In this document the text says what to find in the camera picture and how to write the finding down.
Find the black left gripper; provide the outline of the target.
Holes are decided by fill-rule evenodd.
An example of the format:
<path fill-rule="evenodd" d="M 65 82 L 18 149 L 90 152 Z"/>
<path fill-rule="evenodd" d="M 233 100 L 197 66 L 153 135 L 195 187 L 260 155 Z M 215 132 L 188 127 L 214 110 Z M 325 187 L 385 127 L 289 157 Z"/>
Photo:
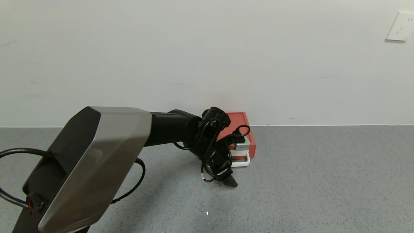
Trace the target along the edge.
<path fill-rule="evenodd" d="M 219 158 L 208 160 L 206 173 L 211 177 L 211 181 L 221 181 L 227 187 L 238 187 L 232 176 L 232 163 L 229 160 Z"/>

